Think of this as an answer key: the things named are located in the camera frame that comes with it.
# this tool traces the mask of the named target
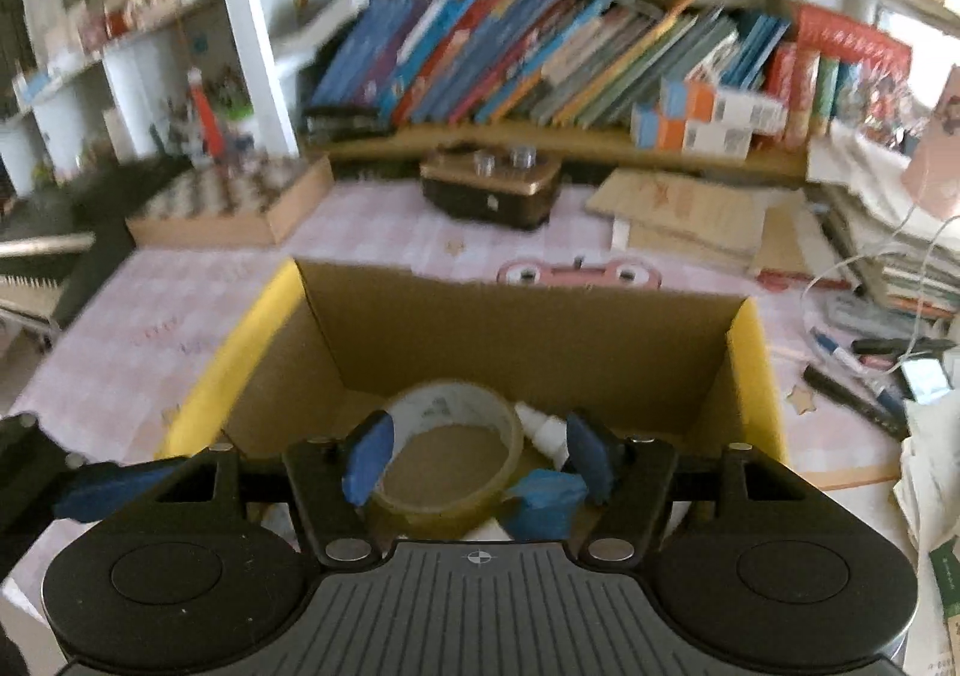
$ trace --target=floor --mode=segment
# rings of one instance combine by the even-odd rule
[[[42,356],[32,338],[8,332],[2,326],[0,353],[0,414],[7,414]],[[56,646],[50,628],[3,597],[0,597],[0,624],[23,652],[31,676],[54,676],[64,666],[64,655]]]

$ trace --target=gray gripper plate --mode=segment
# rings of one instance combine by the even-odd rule
[[[407,543],[331,576],[282,636],[208,676],[744,676],[694,648],[640,585],[555,543]],[[852,671],[896,676],[882,662]],[[62,676],[107,676],[69,665]]]

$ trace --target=metal knob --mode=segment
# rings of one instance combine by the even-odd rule
[[[529,170],[536,164],[536,148],[529,145],[517,146],[510,153],[510,163],[517,170]]]
[[[496,170],[496,157],[491,152],[481,151],[473,157],[473,166],[477,175],[489,178]]]
[[[587,547],[587,553],[603,563],[622,563],[634,556],[634,547],[619,537],[599,537]]]
[[[358,537],[338,537],[326,545],[326,556],[338,563],[358,563],[370,556],[371,545]]]

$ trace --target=pen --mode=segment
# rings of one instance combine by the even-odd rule
[[[856,413],[880,427],[880,429],[892,438],[902,441],[910,434],[903,420],[899,420],[897,417],[888,414],[882,408],[878,408],[871,402],[865,401],[865,399],[858,396],[857,393],[848,390],[842,383],[830,378],[813,365],[806,366],[806,369],[803,371],[803,380],[806,381],[815,392],[819,392],[825,398],[831,399],[838,405],[851,408],[851,410],[856,411]]]
[[[956,346],[952,340],[941,340],[939,338],[918,338],[915,342],[914,353],[943,353]],[[875,338],[861,338],[854,340],[850,345],[850,350],[857,354],[870,355],[890,355],[901,356],[906,354],[910,347],[909,340],[877,340]]]
[[[899,401],[895,395],[892,395],[888,392],[883,384],[880,383],[871,372],[865,368],[865,366],[860,364],[860,360],[857,359],[851,352],[846,350],[846,348],[841,347],[835,340],[831,337],[824,335],[820,331],[811,331],[813,339],[817,342],[817,345],[826,351],[830,356],[837,360],[844,368],[856,376],[856,379],[862,383],[867,389],[869,389],[874,397],[877,398],[877,402],[880,403],[884,408],[886,408],[894,416],[898,417],[901,420],[906,421],[906,411],[904,411],[904,403]]]

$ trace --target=small white bottle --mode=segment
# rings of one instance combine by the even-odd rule
[[[525,402],[518,402],[514,410],[530,443],[553,463],[555,470],[561,470],[570,459],[570,452],[566,450],[566,422],[556,416],[547,416]]]

